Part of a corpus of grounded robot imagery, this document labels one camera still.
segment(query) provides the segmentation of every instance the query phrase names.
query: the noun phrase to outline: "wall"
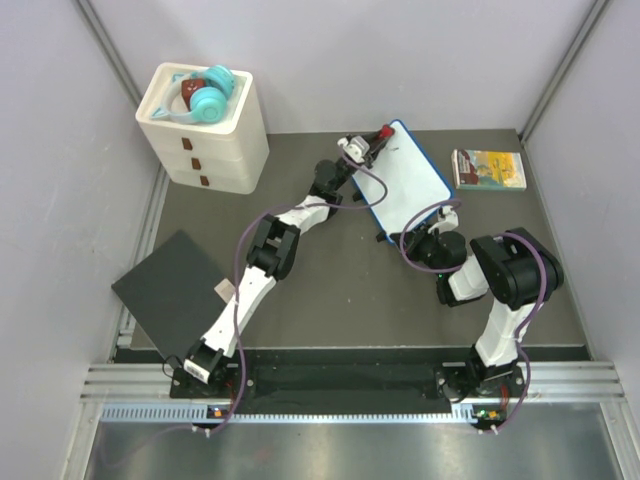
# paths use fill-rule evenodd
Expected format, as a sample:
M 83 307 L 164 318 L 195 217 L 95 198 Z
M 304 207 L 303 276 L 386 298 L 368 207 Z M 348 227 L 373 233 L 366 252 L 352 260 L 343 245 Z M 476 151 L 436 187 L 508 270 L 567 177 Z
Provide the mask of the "wall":
M 638 18 L 612 2 L 528 149 L 595 352 L 640 424 Z
M 93 0 L 142 90 L 162 62 L 257 79 L 271 133 L 522 128 L 592 0 Z
M 157 161 L 72 2 L 0 14 L 0 477 L 55 478 Z

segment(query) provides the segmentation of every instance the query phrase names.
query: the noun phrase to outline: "headphone ear cup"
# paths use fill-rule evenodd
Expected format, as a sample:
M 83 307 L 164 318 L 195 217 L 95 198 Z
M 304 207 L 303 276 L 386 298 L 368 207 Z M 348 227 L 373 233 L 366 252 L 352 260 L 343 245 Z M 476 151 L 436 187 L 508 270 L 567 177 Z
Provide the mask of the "headphone ear cup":
M 235 85 L 235 78 L 228 68 L 216 65 L 215 67 L 205 70 L 203 76 L 209 83 L 209 86 L 221 90 L 227 99 L 231 97 Z
M 222 120 L 227 109 L 227 97 L 217 88 L 204 87 L 192 95 L 189 104 L 194 120 L 216 123 Z

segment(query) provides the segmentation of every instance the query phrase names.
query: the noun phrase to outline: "gray floor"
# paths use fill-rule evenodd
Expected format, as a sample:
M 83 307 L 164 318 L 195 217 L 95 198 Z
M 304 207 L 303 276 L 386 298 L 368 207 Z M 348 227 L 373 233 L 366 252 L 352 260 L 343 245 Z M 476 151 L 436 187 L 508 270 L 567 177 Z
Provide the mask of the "gray floor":
M 107 462 L 117 463 L 166 425 L 99 428 Z M 86 478 L 622 480 L 597 405 L 526 405 L 498 437 L 473 432 L 465 425 L 240 424 L 207 440 L 178 431 L 120 468 L 94 452 Z
M 315 163 L 336 157 L 340 136 L 271 136 L 271 154 L 252 195 L 172 183 L 156 244 L 182 229 L 230 275 L 246 225 L 269 206 L 301 201 Z M 425 131 L 415 136 L 451 184 L 454 148 L 521 151 L 513 130 Z M 459 231 L 467 240 L 523 226 L 554 250 L 526 158 L 525 170 L 525 192 L 456 191 L 464 202 Z M 353 186 L 349 183 L 343 191 L 349 199 Z M 491 308 L 490 295 L 455 309 L 440 305 L 433 277 L 411 269 L 388 244 L 376 243 L 377 233 L 370 213 L 338 212 L 304 235 L 293 271 L 260 305 L 244 333 L 245 345 L 468 346 L 477 340 Z M 133 347 L 145 345 L 141 337 L 135 336 Z M 525 337 L 528 345 L 584 343 L 566 287 L 553 295 Z

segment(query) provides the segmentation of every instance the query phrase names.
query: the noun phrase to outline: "colorful book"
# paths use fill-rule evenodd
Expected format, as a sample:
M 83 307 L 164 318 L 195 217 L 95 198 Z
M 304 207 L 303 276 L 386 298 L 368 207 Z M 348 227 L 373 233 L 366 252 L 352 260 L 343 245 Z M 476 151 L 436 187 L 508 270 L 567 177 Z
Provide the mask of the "colorful book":
M 456 149 L 451 155 L 456 188 L 524 190 L 522 156 L 513 152 Z

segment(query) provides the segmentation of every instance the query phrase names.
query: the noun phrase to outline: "headphones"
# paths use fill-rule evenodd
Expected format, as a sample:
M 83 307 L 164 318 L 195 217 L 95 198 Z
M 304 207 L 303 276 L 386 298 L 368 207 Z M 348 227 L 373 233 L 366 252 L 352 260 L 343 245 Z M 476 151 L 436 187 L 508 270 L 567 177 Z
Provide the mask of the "headphones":
M 202 78 L 206 87 L 196 90 L 189 101 L 190 112 L 176 113 L 171 110 L 173 100 L 180 94 L 182 81 L 193 78 Z M 217 123 L 222 120 L 227 109 L 227 100 L 233 93 L 235 78 L 231 70 L 222 65 L 208 68 L 201 72 L 187 73 L 174 76 L 173 82 L 167 88 L 158 108 L 151 118 L 171 119 L 176 123 Z

